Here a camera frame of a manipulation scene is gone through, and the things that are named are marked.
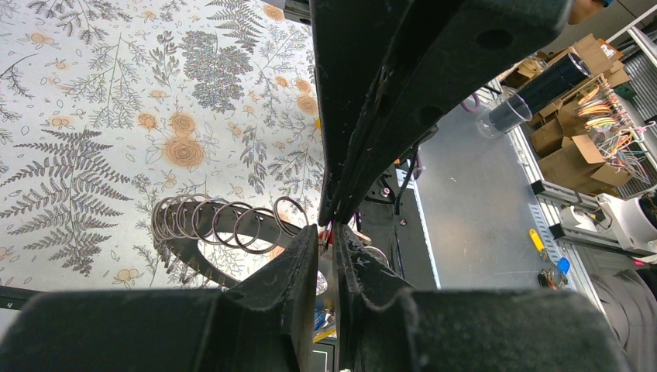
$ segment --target gray metal panel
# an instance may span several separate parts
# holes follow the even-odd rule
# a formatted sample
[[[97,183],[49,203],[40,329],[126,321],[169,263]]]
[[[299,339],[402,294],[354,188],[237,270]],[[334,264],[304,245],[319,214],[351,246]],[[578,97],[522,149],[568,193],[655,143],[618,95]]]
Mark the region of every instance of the gray metal panel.
[[[625,60],[625,70],[630,75],[630,86],[637,92],[632,105],[645,121],[657,115],[657,68],[643,53],[635,53]]]
[[[479,135],[460,107],[420,149],[417,180],[441,287],[536,288],[544,263],[529,239],[536,204],[508,136]]]

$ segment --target cardboard box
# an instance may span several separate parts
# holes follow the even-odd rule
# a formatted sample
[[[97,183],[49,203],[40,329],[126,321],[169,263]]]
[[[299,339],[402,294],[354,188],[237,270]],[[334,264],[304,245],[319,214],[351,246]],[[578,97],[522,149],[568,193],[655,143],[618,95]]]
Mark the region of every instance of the cardboard box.
[[[612,68],[604,73],[609,86],[616,88],[618,85],[625,84],[630,81],[630,75],[625,72],[624,65],[619,60],[615,61]]]
[[[607,164],[587,135],[564,137],[562,148],[538,161],[547,181],[585,194],[620,187],[630,180],[625,170]]]
[[[547,105],[543,110],[539,111],[538,114],[543,118],[547,118],[553,113],[557,112],[563,105],[563,101],[557,98],[553,103]]]
[[[545,120],[543,120],[543,117],[541,116],[541,114],[536,114],[536,115],[534,115],[533,118],[531,118],[530,121],[527,122],[527,124],[531,128],[537,129],[540,126],[545,125]]]
[[[547,157],[561,147],[563,129],[559,118],[553,118],[529,136],[534,150],[540,157]]]
[[[556,57],[548,62],[548,66],[552,66],[557,60],[564,58],[567,53],[575,53],[580,56],[582,61],[588,66],[592,76],[602,74],[611,69],[611,60],[609,60],[602,50],[602,45],[593,35],[581,39],[570,48],[566,48],[556,54]]]
[[[600,46],[602,47],[602,51],[609,58],[609,60],[611,62],[614,62],[616,60],[620,60],[621,57],[623,57],[623,53],[616,50],[616,48],[611,46],[611,44],[609,44],[608,42],[606,42],[602,39],[598,39],[597,41],[598,41],[598,43],[600,43]]]

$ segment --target floral tablecloth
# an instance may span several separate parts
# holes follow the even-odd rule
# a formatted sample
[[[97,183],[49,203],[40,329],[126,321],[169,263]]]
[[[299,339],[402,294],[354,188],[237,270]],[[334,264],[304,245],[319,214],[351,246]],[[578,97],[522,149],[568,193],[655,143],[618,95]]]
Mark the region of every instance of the floral tablecloth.
[[[150,234],[171,195],[314,221],[314,68],[311,30],[258,1],[0,0],[0,285],[183,286]],[[271,259],[203,249],[238,278]]]

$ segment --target metal spring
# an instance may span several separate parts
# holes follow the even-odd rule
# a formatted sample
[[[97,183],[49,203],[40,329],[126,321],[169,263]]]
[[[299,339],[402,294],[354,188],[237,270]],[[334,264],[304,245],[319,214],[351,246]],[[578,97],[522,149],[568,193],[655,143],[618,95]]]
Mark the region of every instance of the metal spring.
[[[194,205],[196,202],[198,202],[198,205],[196,205],[193,210],[188,208],[190,205]],[[155,208],[153,208],[153,214],[151,215],[151,230],[153,232],[153,240],[155,240],[155,242],[164,242],[169,239],[196,239],[209,245],[223,245],[233,249],[240,248],[241,250],[251,254],[269,253],[274,250],[276,246],[278,246],[283,233],[289,237],[296,236],[296,233],[285,225],[278,214],[278,205],[280,202],[290,202],[304,215],[306,225],[310,224],[308,221],[308,215],[306,214],[306,211],[303,209],[303,207],[294,199],[287,196],[281,196],[280,198],[276,199],[273,204],[273,208],[268,209],[263,207],[254,208],[253,206],[242,201],[227,203],[223,198],[210,198],[205,194],[178,195],[162,199],[155,205]],[[175,211],[170,211],[172,205],[177,205]],[[221,217],[221,213],[224,212],[228,207],[232,206],[244,207],[246,210],[244,212],[234,211],[237,214],[237,220],[233,226],[232,235],[228,239],[223,239],[221,236],[219,236],[219,233],[217,233],[216,227],[219,218]],[[199,232],[198,226],[200,222],[199,213],[204,208],[213,208],[214,210],[214,215],[212,216],[211,231],[205,236]],[[260,223],[263,221],[262,216],[251,215],[253,212],[264,212],[270,214],[280,230],[278,233],[278,239],[276,239],[276,241],[273,242],[271,246],[264,250],[250,248],[250,246],[259,239],[258,235],[260,232]],[[257,221],[258,230],[256,235],[251,240],[248,242],[243,242],[240,240],[240,238],[238,238],[238,228],[241,222],[245,222],[246,219],[249,218],[249,215],[251,215]],[[216,241],[208,239],[209,236],[214,236]]]

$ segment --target orange rose print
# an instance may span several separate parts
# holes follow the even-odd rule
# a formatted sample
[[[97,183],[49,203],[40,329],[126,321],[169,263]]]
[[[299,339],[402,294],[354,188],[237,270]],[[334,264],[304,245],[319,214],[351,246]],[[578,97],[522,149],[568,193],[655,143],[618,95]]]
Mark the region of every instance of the orange rose print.
[[[169,160],[181,167],[199,165],[204,157],[203,149],[198,142],[182,137],[169,139],[164,153]]]
[[[178,136],[186,137],[194,132],[194,120],[187,115],[176,114],[171,116],[169,121],[171,129],[173,129]]]
[[[317,101],[314,98],[308,97],[307,95],[301,95],[297,98],[297,105],[301,111],[315,115],[319,112],[319,107],[317,106]]]
[[[130,284],[135,285],[135,279],[138,279],[142,276],[143,274],[140,274],[139,270],[137,269],[123,269],[116,273],[112,284],[123,284],[126,288],[130,289]]]
[[[311,90],[310,83],[308,83],[306,80],[298,79],[296,85],[297,85],[297,89],[299,89],[301,93],[305,95],[310,93]]]
[[[65,126],[68,127],[71,122],[68,121],[68,119],[59,119],[55,118],[52,121],[50,121],[50,124],[52,126],[56,126],[58,129],[62,129]]]
[[[139,126],[143,126],[150,132],[151,129],[157,128],[157,121],[151,114],[142,114],[138,118]]]
[[[285,20],[283,11],[273,5],[265,5],[263,10],[265,12],[265,16],[273,19],[276,22],[283,22]]]
[[[282,76],[276,76],[276,77],[274,78],[274,80],[276,81],[276,84],[280,85],[280,86],[283,87],[283,88],[287,88],[287,87],[290,86],[290,85],[287,83],[287,80],[285,80],[285,77],[282,77]]]

